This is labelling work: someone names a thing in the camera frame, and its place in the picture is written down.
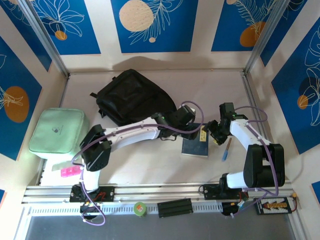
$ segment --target mint green pouch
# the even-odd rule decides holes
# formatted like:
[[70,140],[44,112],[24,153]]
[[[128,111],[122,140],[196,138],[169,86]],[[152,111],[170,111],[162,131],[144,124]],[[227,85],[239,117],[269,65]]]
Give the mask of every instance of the mint green pouch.
[[29,151],[43,159],[70,161],[80,151],[89,120],[79,109],[49,108],[41,114],[29,142]]

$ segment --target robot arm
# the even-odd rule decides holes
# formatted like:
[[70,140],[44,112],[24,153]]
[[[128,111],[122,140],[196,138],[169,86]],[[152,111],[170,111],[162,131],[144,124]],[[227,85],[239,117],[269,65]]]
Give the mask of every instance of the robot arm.
[[85,150],[82,154],[85,165],[83,182],[87,192],[93,192],[99,188],[100,171],[107,166],[111,152],[130,144],[156,138],[177,137],[181,135],[186,139],[195,139],[198,131],[180,134],[174,130],[158,126],[164,125],[181,131],[191,131],[194,128],[188,125],[188,123],[194,120],[195,116],[194,109],[183,105],[175,112],[156,113],[145,120],[126,126],[103,129],[101,125],[96,125],[91,128],[80,144],[81,149],[102,136],[105,136],[105,138],[103,141]]
[[216,144],[223,144],[228,136],[235,136],[246,149],[244,170],[238,173],[225,173],[221,182],[228,189],[274,187],[273,173],[270,165],[263,165],[268,160],[262,140],[270,151],[279,187],[285,183],[284,149],[280,144],[272,144],[262,137],[248,122],[245,115],[237,114],[233,103],[219,106],[220,123],[208,122],[204,127],[209,131]]

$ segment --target pink object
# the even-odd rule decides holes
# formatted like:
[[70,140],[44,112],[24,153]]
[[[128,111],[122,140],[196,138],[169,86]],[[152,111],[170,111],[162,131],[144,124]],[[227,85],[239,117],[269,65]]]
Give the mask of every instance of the pink object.
[[61,169],[61,177],[67,178],[81,173],[80,166],[71,166],[68,168]]

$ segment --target blue pen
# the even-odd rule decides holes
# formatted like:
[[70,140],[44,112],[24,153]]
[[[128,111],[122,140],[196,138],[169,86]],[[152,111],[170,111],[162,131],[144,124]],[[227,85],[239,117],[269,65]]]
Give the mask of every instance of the blue pen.
[[230,143],[231,143],[232,138],[229,138],[228,144],[226,145],[223,157],[222,157],[222,162],[224,162],[225,160],[227,160],[227,156],[228,156],[228,151],[229,151],[229,147],[230,147]]

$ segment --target white table surface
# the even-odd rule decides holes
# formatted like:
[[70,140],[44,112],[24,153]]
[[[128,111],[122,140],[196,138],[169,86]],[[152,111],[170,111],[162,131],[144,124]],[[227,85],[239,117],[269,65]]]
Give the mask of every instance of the white table surface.
[[[141,71],[145,77],[164,89],[177,106],[185,100],[198,103],[204,112],[205,122],[220,120],[219,105],[233,102],[235,108],[249,105],[240,72],[210,70]],[[79,73],[70,76],[63,108],[81,109],[91,126],[101,124],[103,128],[116,125],[108,118],[101,118],[96,100],[90,93],[97,93],[112,77],[120,72]],[[197,111],[195,122],[201,120]],[[239,113],[253,119],[250,109]],[[182,138],[176,141],[160,139],[135,143],[111,153],[108,165],[101,171],[100,184],[162,184],[202,183],[218,181],[224,173],[243,171],[246,151],[233,138],[227,160],[222,156],[227,142],[217,146],[209,137],[209,157],[181,154]],[[68,186],[78,183],[79,176],[61,178],[60,171],[52,172],[48,162],[42,176],[42,186]]]

